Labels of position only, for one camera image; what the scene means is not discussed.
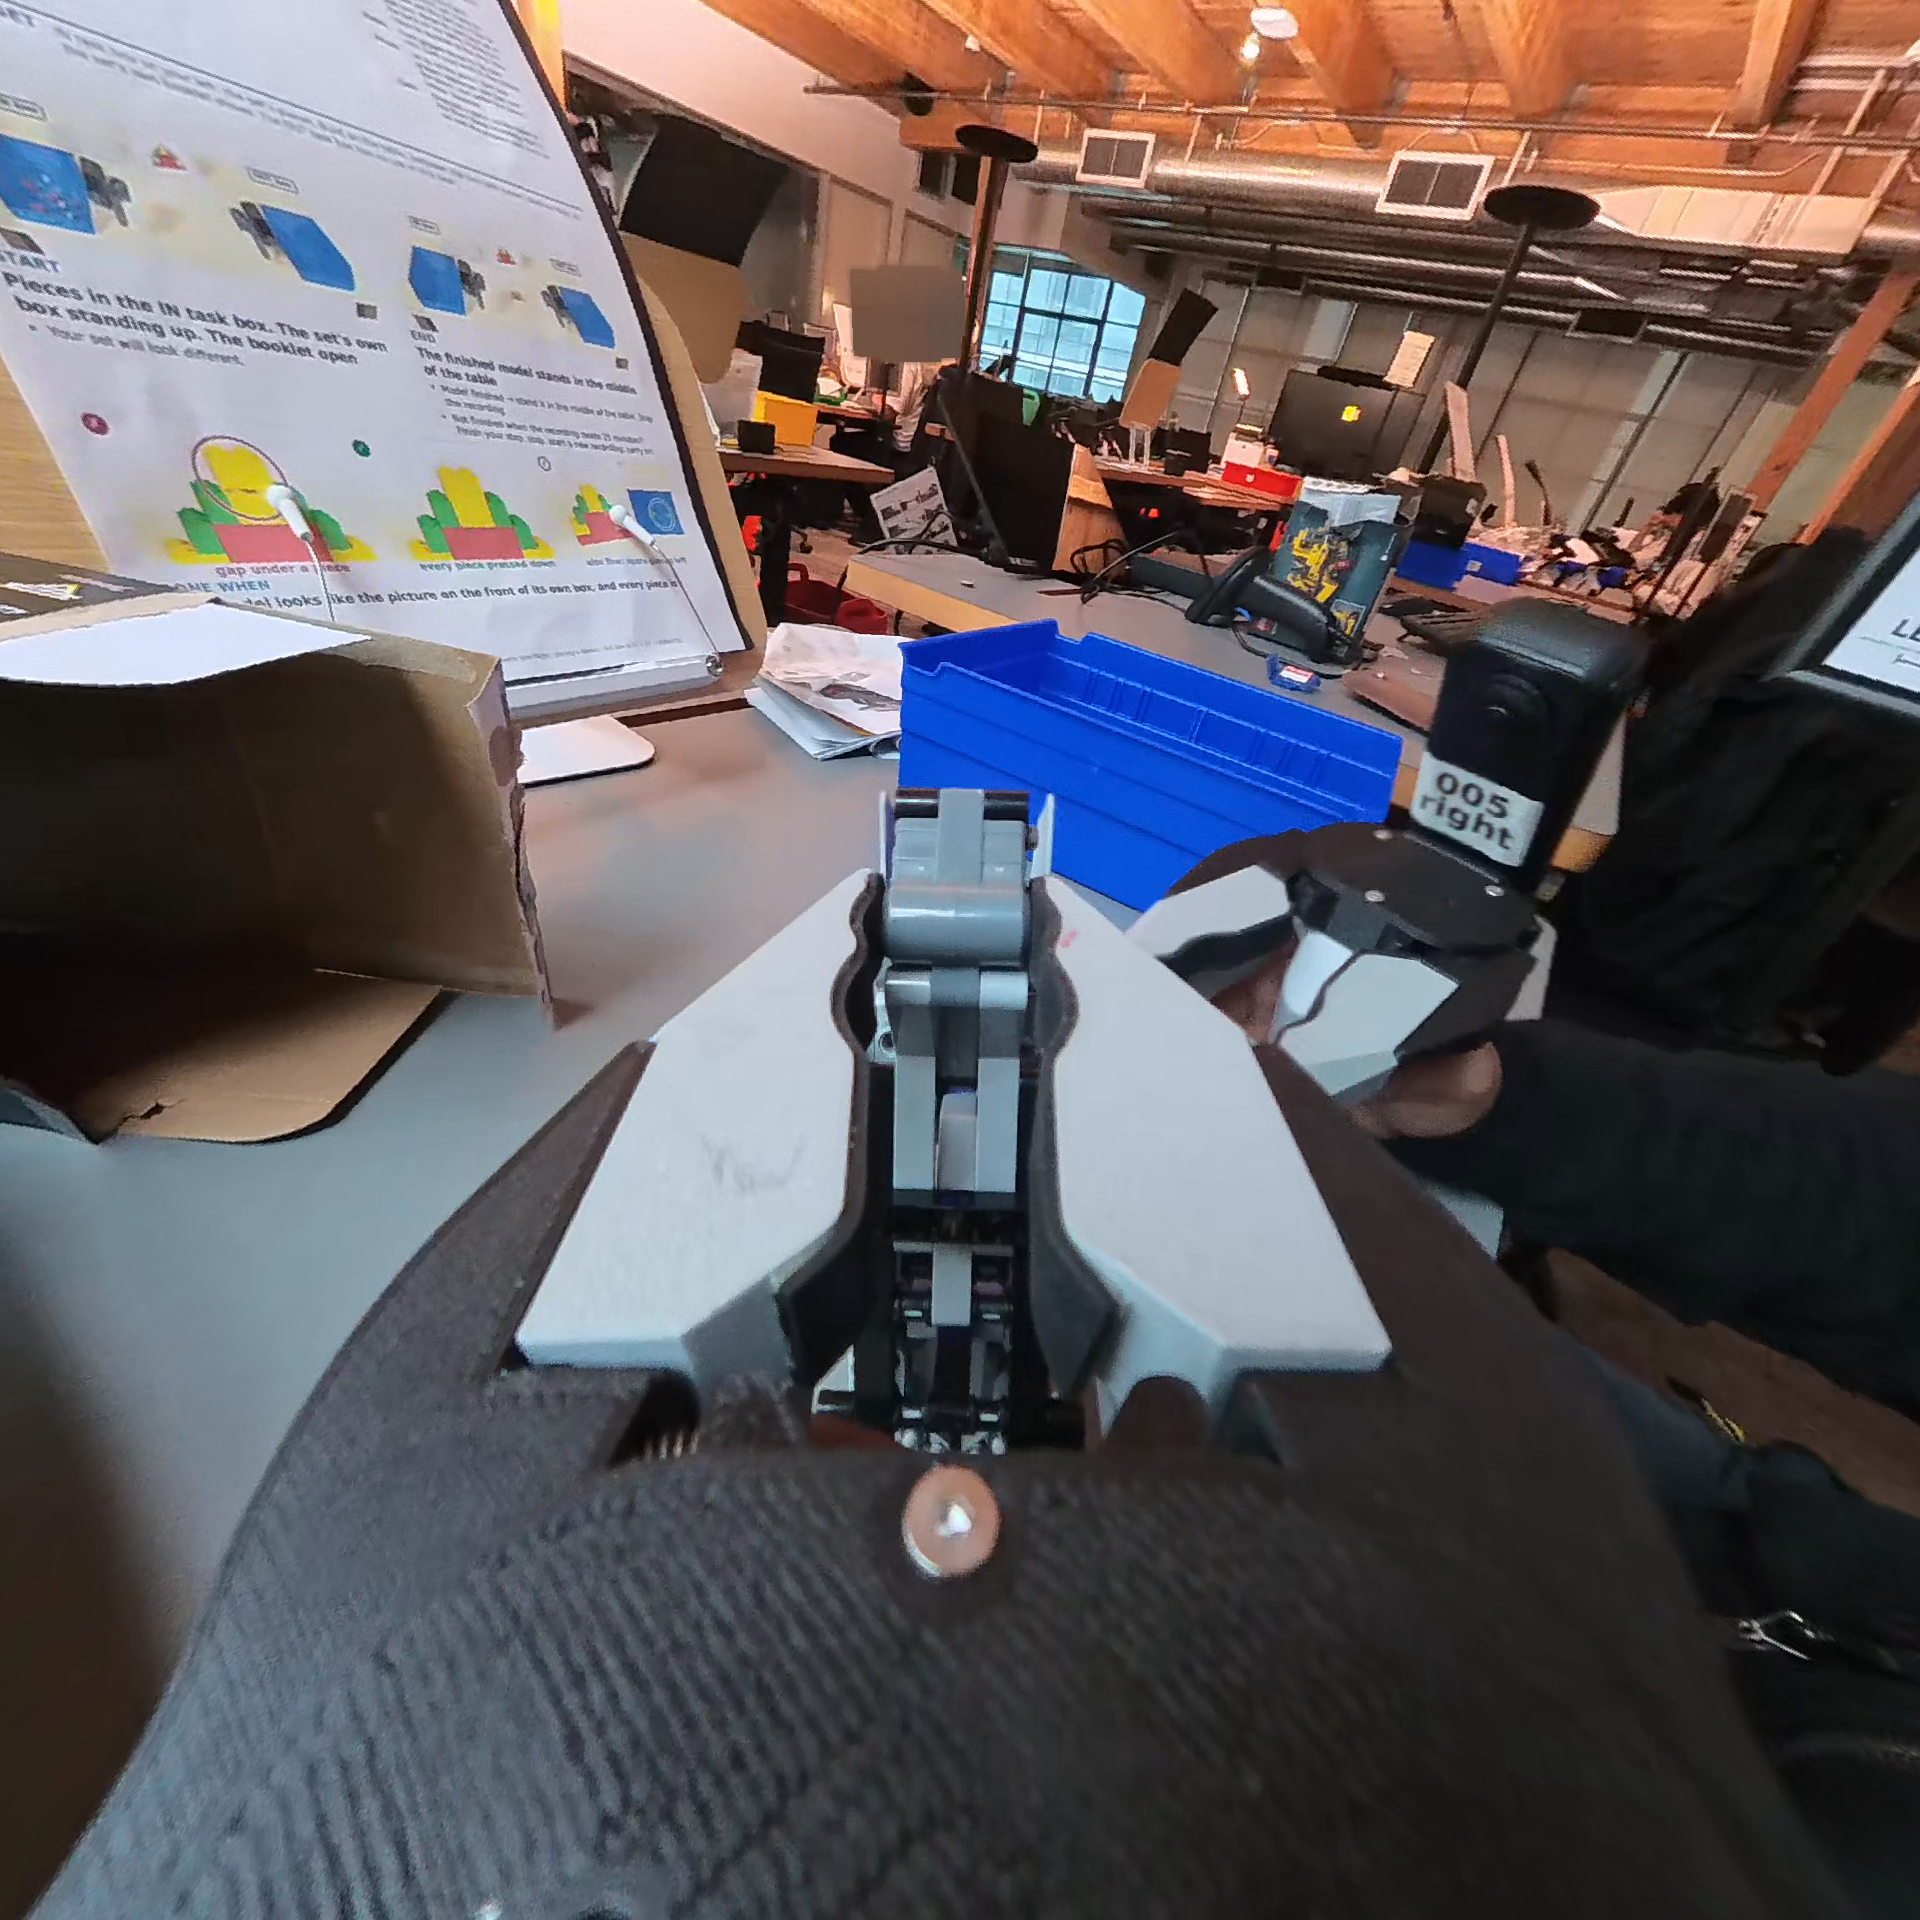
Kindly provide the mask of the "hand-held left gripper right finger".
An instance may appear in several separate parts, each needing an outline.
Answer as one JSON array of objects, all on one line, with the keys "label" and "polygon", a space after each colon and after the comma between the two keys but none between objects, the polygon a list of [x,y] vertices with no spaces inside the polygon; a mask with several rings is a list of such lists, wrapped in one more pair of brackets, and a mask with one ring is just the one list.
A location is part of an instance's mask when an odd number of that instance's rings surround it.
[{"label": "hand-held left gripper right finger", "polygon": [[1051,1057],[1066,1247],[1114,1320],[1094,1392],[1114,1422],[1142,1380],[1224,1413],[1243,1374],[1374,1374],[1380,1313],[1243,1031],[1062,877],[1070,995]]}]

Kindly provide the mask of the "black desk phone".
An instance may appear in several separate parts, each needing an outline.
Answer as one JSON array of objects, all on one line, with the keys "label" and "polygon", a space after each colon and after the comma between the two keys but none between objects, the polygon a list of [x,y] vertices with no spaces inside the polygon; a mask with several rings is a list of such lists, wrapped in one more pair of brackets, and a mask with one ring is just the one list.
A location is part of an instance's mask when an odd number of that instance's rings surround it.
[{"label": "black desk phone", "polygon": [[1285,654],[1312,672],[1344,674],[1364,657],[1364,639],[1342,629],[1330,608],[1276,578],[1266,548],[1247,548],[1224,571],[1209,574],[1184,620],[1228,629],[1248,652]]}]

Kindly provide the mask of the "black lego set box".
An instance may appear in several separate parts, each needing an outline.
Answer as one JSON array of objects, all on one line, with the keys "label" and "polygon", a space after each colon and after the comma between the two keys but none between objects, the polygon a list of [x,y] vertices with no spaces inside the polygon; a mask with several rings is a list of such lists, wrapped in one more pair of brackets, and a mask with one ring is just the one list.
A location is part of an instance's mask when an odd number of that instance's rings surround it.
[{"label": "black lego set box", "polygon": [[2,1128],[283,1141],[546,1008],[516,749],[486,654],[2,557]]}]

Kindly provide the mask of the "yellow black lego box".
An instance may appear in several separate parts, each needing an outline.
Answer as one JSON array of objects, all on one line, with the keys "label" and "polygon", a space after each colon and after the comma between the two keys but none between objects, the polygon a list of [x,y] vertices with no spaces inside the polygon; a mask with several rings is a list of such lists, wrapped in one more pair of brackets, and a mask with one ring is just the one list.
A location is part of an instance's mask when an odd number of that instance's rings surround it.
[{"label": "yellow black lego box", "polygon": [[1330,672],[1359,663],[1406,537],[1402,492],[1304,482],[1267,564],[1287,644]]}]

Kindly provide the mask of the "black pole lamp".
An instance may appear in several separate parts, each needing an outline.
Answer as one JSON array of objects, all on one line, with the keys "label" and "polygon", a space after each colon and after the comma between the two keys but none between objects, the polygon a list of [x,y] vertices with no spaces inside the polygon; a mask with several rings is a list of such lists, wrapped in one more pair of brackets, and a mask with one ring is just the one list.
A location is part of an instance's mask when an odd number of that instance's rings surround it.
[{"label": "black pole lamp", "polygon": [[956,129],[956,144],[964,158],[976,160],[971,251],[964,265],[964,322],[958,348],[958,363],[971,372],[976,361],[976,341],[991,299],[996,216],[1004,208],[1004,191],[1008,184],[1014,168],[1036,162],[1037,144],[1008,129],[984,122],[963,122]]},{"label": "black pole lamp", "polygon": [[1478,310],[1477,328],[1455,368],[1455,379],[1441,388],[1449,393],[1455,388],[1467,390],[1478,372],[1478,361],[1492,341],[1496,326],[1500,322],[1500,310],[1508,308],[1517,277],[1526,265],[1526,251],[1532,250],[1541,233],[1577,233],[1592,227],[1600,213],[1600,200],[1580,188],[1565,182],[1504,182],[1489,188],[1478,200],[1478,213],[1492,224],[1504,227],[1511,236],[1500,275],[1487,308]]}]

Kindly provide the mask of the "grey red lego vehicle model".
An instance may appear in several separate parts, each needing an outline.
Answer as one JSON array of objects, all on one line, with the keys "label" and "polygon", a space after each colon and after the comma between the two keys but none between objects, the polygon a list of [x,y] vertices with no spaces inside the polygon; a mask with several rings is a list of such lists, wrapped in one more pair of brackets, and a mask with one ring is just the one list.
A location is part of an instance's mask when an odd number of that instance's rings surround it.
[{"label": "grey red lego vehicle model", "polygon": [[1072,1384],[1046,1353],[1037,1126],[1051,959],[1046,820],[1021,792],[905,790],[856,909],[851,1235],[787,1286],[824,1419],[917,1455],[1066,1455]]}]

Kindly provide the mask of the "person's right hand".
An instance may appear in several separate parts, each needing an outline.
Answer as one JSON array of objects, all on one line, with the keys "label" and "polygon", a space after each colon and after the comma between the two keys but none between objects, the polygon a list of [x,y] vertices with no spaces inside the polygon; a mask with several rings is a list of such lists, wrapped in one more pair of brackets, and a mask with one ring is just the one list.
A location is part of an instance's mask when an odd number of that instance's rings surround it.
[{"label": "person's right hand", "polygon": [[[1279,948],[1261,967],[1232,972],[1211,1003],[1238,1025],[1248,1041],[1266,1041],[1292,947]],[[1376,1141],[1449,1141],[1478,1128],[1500,1095],[1500,1049],[1482,1041],[1471,1052],[1428,1055],[1396,1068],[1364,1099],[1347,1091],[1344,1112]]]}]

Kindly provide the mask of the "black computer monitor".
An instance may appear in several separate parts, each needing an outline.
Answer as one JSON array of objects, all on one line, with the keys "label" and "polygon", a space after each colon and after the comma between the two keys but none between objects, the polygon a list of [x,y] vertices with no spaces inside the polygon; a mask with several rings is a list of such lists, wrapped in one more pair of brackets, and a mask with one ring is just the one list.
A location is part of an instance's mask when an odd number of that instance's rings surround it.
[{"label": "black computer monitor", "polygon": [[1426,396],[1359,372],[1287,372],[1266,441],[1308,475],[1367,484],[1402,465]]}]

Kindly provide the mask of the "blue plastic bin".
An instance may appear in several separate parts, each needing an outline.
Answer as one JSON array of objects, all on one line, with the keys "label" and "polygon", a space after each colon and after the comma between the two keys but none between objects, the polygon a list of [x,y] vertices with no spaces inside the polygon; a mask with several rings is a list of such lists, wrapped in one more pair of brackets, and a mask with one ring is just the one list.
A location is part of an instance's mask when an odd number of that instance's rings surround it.
[{"label": "blue plastic bin", "polygon": [[1054,806],[1051,864],[1126,908],[1248,836],[1380,824],[1402,738],[1054,623],[901,643],[901,787]]}]

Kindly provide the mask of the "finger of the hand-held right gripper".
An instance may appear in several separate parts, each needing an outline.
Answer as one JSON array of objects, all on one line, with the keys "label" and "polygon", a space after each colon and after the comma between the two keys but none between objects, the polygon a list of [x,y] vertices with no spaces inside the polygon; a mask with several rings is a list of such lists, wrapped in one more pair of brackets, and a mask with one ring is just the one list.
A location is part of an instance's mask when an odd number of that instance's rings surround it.
[{"label": "finger of the hand-held right gripper", "polygon": [[1228,871],[1167,896],[1126,939],[1199,997],[1219,997],[1292,952],[1292,881],[1266,867]]},{"label": "finger of the hand-held right gripper", "polygon": [[1456,989],[1460,960],[1402,931],[1297,931],[1272,1049],[1351,1105],[1385,1082],[1406,1037]]}]

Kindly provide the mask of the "red plastic bin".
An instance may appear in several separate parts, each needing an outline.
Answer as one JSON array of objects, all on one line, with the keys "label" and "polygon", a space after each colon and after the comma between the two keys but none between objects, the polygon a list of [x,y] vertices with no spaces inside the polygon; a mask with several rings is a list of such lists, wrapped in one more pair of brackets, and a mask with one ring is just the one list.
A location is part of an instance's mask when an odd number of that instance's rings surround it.
[{"label": "red plastic bin", "polygon": [[819,581],[801,561],[787,564],[787,623],[837,625],[842,631],[893,631],[893,614],[842,585]]}]

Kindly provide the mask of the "person's black jacket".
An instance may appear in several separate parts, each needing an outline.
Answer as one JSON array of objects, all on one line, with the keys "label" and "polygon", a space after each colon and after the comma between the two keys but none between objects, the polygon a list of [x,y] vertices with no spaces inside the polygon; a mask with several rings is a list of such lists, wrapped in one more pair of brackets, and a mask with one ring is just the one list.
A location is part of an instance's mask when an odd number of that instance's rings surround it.
[{"label": "person's black jacket", "polygon": [[[1618,836],[1554,909],[1572,1020],[1406,1069],[1372,1128],[1513,1235],[1915,1430],[1918,1077],[1667,1049],[1735,1030],[1733,999],[1918,790],[1915,725],[1770,674],[1867,548],[1852,527],[1779,548],[1658,639]],[[1585,1353],[1803,1823],[1859,1916],[1918,1916],[1918,1511]]]}]

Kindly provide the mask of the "lego instruction booklet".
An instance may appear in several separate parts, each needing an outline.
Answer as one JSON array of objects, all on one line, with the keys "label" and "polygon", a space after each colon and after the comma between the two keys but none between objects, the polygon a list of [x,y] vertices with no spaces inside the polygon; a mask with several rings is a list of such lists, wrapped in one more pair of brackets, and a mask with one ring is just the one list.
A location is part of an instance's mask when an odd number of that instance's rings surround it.
[{"label": "lego instruction booklet", "polygon": [[875,713],[864,713],[859,719],[847,719],[841,713],[812,705],[809,699],[769,679],[753,679],[744,690],[744,702],[815,763],[898,758],[901,751],[898,705],[883,705]]}]

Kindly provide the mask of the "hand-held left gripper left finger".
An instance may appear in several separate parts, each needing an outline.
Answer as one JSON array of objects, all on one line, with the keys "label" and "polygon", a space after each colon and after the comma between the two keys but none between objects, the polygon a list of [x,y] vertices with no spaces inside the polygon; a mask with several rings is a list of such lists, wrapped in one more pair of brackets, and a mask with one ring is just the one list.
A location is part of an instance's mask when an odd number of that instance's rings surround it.
[{"label": "hand-held left gripper left finger", "polygon": [[537,1368],[824,1380],[864,1321],[859,870],[667,1020],[516,1327]]}]

